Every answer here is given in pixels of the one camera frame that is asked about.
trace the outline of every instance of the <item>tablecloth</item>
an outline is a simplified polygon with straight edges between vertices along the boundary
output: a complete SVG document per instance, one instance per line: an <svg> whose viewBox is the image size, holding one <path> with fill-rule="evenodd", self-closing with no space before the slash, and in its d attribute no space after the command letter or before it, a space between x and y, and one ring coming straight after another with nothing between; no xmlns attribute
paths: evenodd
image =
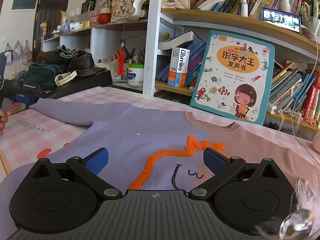
<svg viewBox="0 0 320 240"><path fill-rule="evenodd" d="M133 95L135 93L128 95L122 93L122 90L111 89L105 91L101 87L96 87L60 98L59 100L95 104L128 102L142 108L154 108L166 111L192 111L197 119L220 126L227 126L234 122L234 120L191 108L190 106L178 103L172 104L164 99L156 101L150 98L143 98L141 95L138 96L138 94L136 94L137 96ZM242 121L236 122L249 132L257 134L279 146L292 149L298 155L318 167L310 154L300 146L293 136L261 125ZM21 165L33 163L41 157L48 156L50 153L66 146L86 129L87 127L59 122L32 109L11 116L4 136L0 139L0 161L4 172L8 173ZM300 142L320 161L319 154L313 150L311 142L303 139Z"/></svg>

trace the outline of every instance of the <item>red tassel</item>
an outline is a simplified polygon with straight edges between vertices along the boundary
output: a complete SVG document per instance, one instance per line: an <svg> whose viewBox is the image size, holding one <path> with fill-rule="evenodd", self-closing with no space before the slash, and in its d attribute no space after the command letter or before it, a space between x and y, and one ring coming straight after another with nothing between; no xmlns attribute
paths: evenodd
<svg viewBox="0 0 320 240"><path fill-rule="evenodd" d="M118 75L124 75L124 49L120 49Z"/></svg>

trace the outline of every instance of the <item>children's book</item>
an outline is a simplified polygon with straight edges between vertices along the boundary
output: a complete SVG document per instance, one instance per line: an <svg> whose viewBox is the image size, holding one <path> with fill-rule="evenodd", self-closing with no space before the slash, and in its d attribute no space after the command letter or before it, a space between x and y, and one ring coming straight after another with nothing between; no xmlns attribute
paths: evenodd
<svg viewBox="0 0 320 240"><path fill-rule="evenodd" d="M242 35L210 31L191 106L263 124L275 47Z"/></svg>

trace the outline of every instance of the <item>phone screen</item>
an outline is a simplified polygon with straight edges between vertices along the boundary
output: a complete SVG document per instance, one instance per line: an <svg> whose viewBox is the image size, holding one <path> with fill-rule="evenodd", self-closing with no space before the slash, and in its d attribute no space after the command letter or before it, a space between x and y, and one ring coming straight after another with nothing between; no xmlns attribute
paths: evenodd
<svg viewBox="0 0 320 240"><path fill-rule="evenodd" d="M292 13L262 8L261 20L295 33L301 33L300 17Z"/></svg>

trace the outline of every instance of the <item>hand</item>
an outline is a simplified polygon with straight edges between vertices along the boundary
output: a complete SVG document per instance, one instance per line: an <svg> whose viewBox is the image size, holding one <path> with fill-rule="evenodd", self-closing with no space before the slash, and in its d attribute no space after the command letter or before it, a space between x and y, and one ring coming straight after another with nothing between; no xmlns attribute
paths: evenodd
<svg viewBox="0 0 320 240"><path fill-rule="evenodd" d="M0 137L3 135L3 130L5 128L5 123L8 121L10 116L10 111L7 111L6 114L0 109Z"/></svg>

